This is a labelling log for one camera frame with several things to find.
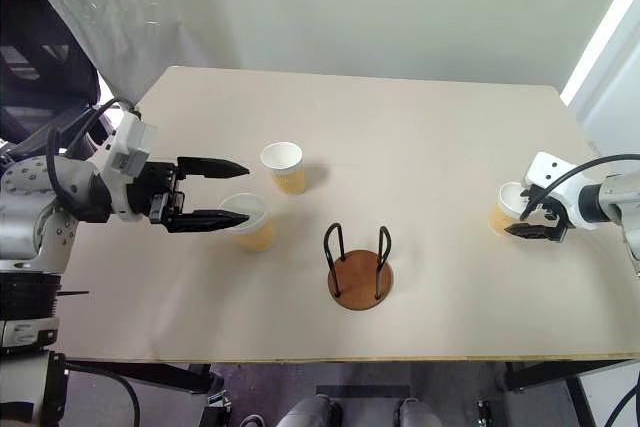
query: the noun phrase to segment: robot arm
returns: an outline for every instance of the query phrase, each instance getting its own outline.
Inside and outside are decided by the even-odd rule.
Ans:
[[[640,155],[625,156],[640,160]],[[577,166],[546,152],[539,152],[521,182],[521,197],[536,199],[560,177]],[[516,212],[520,220],[528,213],[522,203],[505,206]],[[598,223],[613,222],[622,227],[636,273],[640,276],[640,171],[609,176],[597,183],[578,172],[558,184],[540,202],[544,217],[555,225],[531,225],[517,222],[505,230],[525,239],[548,239],[562,242],[567,229],[594,230]]]
[[[183,213],[179,183],[187,175],[229,178],[249,171],[218,159],[148,162],[155,127],[125,112],[117,132],[86,161],[58,153],[8,167],[0,179],[0,403],[2,418],[50,425],[64,414],[65,358],[45,350],[56,341],[60,276],[78,222],[147,216],[169,232],[208,232],[248,216],[223,210]]]

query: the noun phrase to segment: cup rim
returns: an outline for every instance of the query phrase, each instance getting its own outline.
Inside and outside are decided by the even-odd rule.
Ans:
[[[517,219],[524,211],[526,202],[520,197],[523,187],[520,182],[507,182],[498,191],[498,205],[500,210],[509,217]]]
[[[291,148],[294,151],[294,161],[288,162],[286,164],[275,164],[274,162],[270,162],[268,159],[266,159],[269,151],[274,150],[277,147],[284,146]],[[260,162],[262,162],[265,167],[268,167],[275,172],[288,171],[293,169],[294,167],[297,167],[302,162],[302,148],[298,144],[295,144],[293,142],[273,142],[272,144],[267,145],[264,149],[262,149],[262,152],[260,152]]]
[[[267,223],[267,218],[269,215],[269,211],[267,209],[267,203],[265,202],[264,198],[257,194],[252,194],[250,192],[240,192],[238,194],[230,195],[229,197],[225,198],[222,202],[220,202],[220,205],[218,205],[218,209],[229,210],[231,212],[238,212],[233,206],[229,206],[225,204],[229,204],[233,200],[241,197],[257,200],[260,206],[262,207],[262,214],[253,222],[251,222],[252,219],[249,218],[249,220],[243,222],[242,224],[239,224],[235,227],[228,227],[227,229],[225,229],[227,232],[230,232],[232,234],[249,234],[251,232],[260,230],[264,226],[264,224]]]

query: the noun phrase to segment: metal frame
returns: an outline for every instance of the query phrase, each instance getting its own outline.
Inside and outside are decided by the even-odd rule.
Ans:
[[[571,396],[571,402],[573,403],[573,408],[576,411],[578,425],[580,425],[580,427],[597,427],[580,379],[577,377],[571,377],[566,380],[566,383],[567,389],[569,389],[569,395]]]
[[[628,359],[618,360],[561,360],[540,362],[520,370],[507,368],[498,382],[504,390],[514,391],[527,387],[566,380],[592,370],[611,367]]]
[[[505,391],[522,391],[528,387],[536,387],[564,380],[571,396],[580,427],[596,427],[589,401],[578,378],[580,374],[594,370],[606,369],[627,362],[618,360],[562,360],[540,362],[530,367],[524,363],[507,362],[507,371],[497,379],[498,385]]]
[[[333,279],[333,285],[335,286],[335,291],[333,292],[334,297],[340,297],[340,287],[338,286],[338,276],[336,275],[336,268],[333,263],[333,256],[331,255],[331,249],[329,248],[329,236],[331,232],[335,229],[338,229],[338,242],[340,243],[340,260],[345,261],[344,254],[344,239],[342,237],[342,226],[338,222],[334,222],[329,226],[327,231],[324,234],[324,255],[327,257],[327,263],[329,264],[329,271],[331,272],[331,278]],[[387,239],[387,247],[382,253],[382,240],[383,238]],[[378,237],[378,265],[376,267],[376,300],[380,300],[382,293],[380,292],[380,277],[382,273],[382,269],[384,264],[387,262],[387,258],[389,257],[389,253],[391,252],[391,235],[389,234],[389,230],[383,225],[380,227],[380,235]]]
[[[95,367],[114,374],[136,379],[158,387],[186,390],[192,394],[206,394],[212,387],[222,388],[224,379],[209,372],[211,364],[189,364],[181,369],[169,364],[143,364],[136,362],[94,362],[68,359],[70,363]]]

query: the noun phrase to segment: black chair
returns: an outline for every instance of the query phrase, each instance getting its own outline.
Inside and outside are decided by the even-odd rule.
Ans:
[[[0,164],[43,154],[52,127],[65,147],[94,112],[100,86],[96,68],[48,0],[0,0],[0,54],[0,138],[8,142]],[[102,116],[75,157],[90,157],[112,130]]]

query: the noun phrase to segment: white curtain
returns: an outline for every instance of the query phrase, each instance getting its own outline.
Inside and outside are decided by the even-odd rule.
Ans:
[[[114,93],[134,101],[170,65],[561,89],[611,2],[50,1]]]

